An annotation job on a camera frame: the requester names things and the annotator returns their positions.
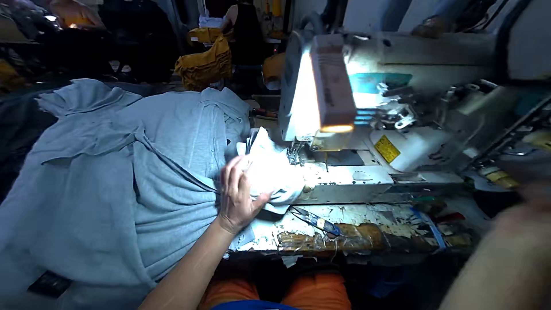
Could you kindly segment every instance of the yellow sticker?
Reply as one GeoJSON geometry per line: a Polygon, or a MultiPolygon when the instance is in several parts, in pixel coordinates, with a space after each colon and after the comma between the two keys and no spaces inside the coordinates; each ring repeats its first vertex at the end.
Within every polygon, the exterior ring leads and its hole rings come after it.
{"type": "Polygon", "coordinates": [[[319,229],[323,229],[323,227],[325,226],[325,220],[323,218],[318,218],[316,222],[316,226],[319,229]]]}
{"type": "Polygon", "coordinates": [[[390,142],[390,140],[383,135],[379,141],[375,144],[375,148],[387,163],[391,163],[400,155],[400,151],[390,142]]]}

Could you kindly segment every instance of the yellow garment pile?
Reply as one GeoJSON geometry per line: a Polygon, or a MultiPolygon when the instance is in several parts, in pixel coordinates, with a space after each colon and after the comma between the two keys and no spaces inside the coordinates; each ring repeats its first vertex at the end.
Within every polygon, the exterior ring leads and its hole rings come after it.
{"type": "Polygon", "coordinates": [[[262,74],[264,75],[264,81],[281,81],[281,75],[283,74],[283,67],[285,66],[285,53],[276,54],[268,57],[264,60],[262,66],[262,74]]]}
{"type": "Polygon", "coordinates": [[[25,87],[25,79],[4,59],[0,59],[0,94],[25,87]]]}
{"type": "Polygon", "coordinates": [[[218,37],[210,50],[178,58],[174,72],[188,90],[200,92],[210,83],[231,77],[231,51],[228,41],[218,37]]]}
{"type": "Polygon", "coordinates": [[[195,28],[191,29],[187,35],[190,38],[197,38],[201,43],[214,43],[222,35],[220,28],[195,28]]]}

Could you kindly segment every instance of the worn table surface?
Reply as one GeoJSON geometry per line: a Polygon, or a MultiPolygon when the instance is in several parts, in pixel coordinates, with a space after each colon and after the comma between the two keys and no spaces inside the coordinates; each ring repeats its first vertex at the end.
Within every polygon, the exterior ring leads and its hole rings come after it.
{"type": "MultiPolygon", "coordinates": [[[[336,250],[357,254],[432,253],[439,248],[430,227],[415,217],[409,204],[300,207],[335,223],[343,236],[331,239],[323,231],[308,225],[288,211],[276,221],[255,219],[251,223],[255,240],[241,245],[237,250],[323,256],[334,254],[336,250]]],[[[450,248],[468,249],[477,239],[473,229],[466,229],[462,223],[446,223],[438,225],[438,228],[450,248]]]]}

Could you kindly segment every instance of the warning label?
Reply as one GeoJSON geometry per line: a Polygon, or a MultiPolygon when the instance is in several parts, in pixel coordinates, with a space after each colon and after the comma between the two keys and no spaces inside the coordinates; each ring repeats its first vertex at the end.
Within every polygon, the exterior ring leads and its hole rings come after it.
{"type": "Polygon", "coordinates": [[[395,160],[398,155],[400,155],[400,151],[390,142],[390,140],[385,135],[383,135],[375,144],[375,148],[389,164],[393,160],[395,160]]]}

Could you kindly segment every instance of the scissors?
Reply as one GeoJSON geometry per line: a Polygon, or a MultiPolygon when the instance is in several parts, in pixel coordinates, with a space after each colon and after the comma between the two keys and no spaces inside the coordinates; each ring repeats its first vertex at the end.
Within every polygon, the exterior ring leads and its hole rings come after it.
{"type": "Polygon", "coordinates": [[[341,235],[341,229],[338,228],[335,224],[329,221],[326,221],[325,219],[320,218],[319,216],[311,212],[308,212],[302,208],[295,207],[295,206],[290,207],[289,210],[291,211],[292,214],[294,214],[299,219],[305,221],[306,223],[314,227],[317,227],[323,230],[324,232],[334,235],[333,238],[341,235]]]}

